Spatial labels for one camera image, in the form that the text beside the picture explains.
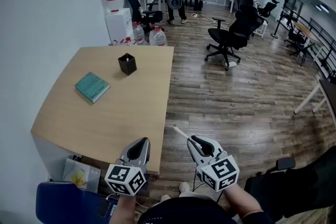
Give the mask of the teal book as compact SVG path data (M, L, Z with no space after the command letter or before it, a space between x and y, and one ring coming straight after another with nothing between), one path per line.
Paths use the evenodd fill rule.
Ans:
M88 72L75 84L75 88L92 103L96 103L110 89L110 85L96 74Z

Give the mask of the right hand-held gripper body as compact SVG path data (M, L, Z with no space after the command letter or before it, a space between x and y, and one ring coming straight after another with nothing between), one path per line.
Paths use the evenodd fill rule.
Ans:
M196 171L200 174L200 180L216 193L237 183L239 168L232 155L225 151L217 154L209 162L197 165Z

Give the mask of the black high-back office chair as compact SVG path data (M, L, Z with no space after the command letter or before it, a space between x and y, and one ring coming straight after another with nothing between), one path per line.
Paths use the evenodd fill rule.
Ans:
M139 0L128 0L128 3L132 9L132 21L143 25L145 34L152 30L152 25L160 23L163 19L163 13L159 10L143 10Z

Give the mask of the person's right forearm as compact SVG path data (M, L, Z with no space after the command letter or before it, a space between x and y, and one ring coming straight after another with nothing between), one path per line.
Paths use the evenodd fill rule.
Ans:
M263 212L259 202L249 193L244 191L237 183L223 190L230 207L244 219L248 215Z

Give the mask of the person's left forearm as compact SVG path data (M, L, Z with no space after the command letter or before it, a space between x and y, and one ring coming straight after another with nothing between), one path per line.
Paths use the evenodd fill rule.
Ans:
M109 224L134 224L135 205L135 196L120 194Z

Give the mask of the yellow crumpled cloth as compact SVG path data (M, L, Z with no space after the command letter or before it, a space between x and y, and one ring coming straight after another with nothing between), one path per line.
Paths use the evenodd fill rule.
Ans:
M77 186L81 187L86 184L86 176L82 169L78 170L71 176L71 181Z

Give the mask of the black phone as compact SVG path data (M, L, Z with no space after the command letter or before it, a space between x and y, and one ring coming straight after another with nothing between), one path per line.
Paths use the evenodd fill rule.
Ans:
M110 201L106 198L101 198L96 208L96 214L101 218L106 218L109 214Z

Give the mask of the black metal railing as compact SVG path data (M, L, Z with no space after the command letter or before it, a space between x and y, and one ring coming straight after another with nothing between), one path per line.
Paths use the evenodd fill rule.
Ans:
M308 57L324 77L336 79L336 12L320 0L284 0L278 25L287 29L284 39L291 55Z

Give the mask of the black headrest office chair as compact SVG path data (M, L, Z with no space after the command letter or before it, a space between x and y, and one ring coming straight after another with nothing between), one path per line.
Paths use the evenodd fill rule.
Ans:
M258 8L258 13L260 16L267 18L270 16L271 11L274 10L277 7L277 4L279 2L276 0L271 0L271 2L268 2L264 8Z

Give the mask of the blue chair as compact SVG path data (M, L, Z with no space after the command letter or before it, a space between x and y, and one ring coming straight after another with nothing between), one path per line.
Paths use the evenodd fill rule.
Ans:
M106 218L96 214L101 198L111 203ZM72 182L43 182L37 187L36 217L43 224L109 224L117 203L114 198L81 189Z

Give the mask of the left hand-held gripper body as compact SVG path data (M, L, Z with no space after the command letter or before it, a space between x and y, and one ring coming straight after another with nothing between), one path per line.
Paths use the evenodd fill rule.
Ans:
M149 159L123 160L118 158L114 164L110 164L104 178L114 193L135 196L145 185L147 179L145 173Z

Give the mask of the white paper bag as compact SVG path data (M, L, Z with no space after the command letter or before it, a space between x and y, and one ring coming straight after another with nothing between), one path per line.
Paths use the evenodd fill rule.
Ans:
M101 170L95 167L89 166L87 164L78 162L77 158L75 159L67 158L66 159L62 181L72 182L71 176L80 169L84 171L87 182L85 185L79 188L86 189L88 191L97 193Z

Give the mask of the person's black top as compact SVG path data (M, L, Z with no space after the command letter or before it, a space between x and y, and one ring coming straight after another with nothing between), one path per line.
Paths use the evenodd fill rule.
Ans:
M138 224L238 224L212 199L176 197L141 215Z

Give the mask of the dark brown pen holder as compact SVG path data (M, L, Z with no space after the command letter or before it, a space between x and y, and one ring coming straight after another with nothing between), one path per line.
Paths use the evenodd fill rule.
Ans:
M129 53L126 53L123 56L119 57L118 62L121 71L125 73L127 76L137 71L137 64L135 61L135 57L130 55Z

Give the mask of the black mesh office chair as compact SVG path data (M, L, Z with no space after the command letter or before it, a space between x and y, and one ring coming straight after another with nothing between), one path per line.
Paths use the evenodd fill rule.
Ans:
M240 63L241 57L233 53L233 50L239 51L247 46L249 37L264 23L264 19L258 15L257 8L252 5L243 4L240 9L235 13L236 20L227 29L221 29L221 23L224 22L222 18L214 17L213 20L217 21L216 28L209 28L208 34L218 43L217 46L208 44L207 50L210 48L216 49L215 52L205 56L204 60L208 61L209 57L215 55L223 55L225 61L225 69L229 70L230 63L228 57L231 56L237 59L236 63Z

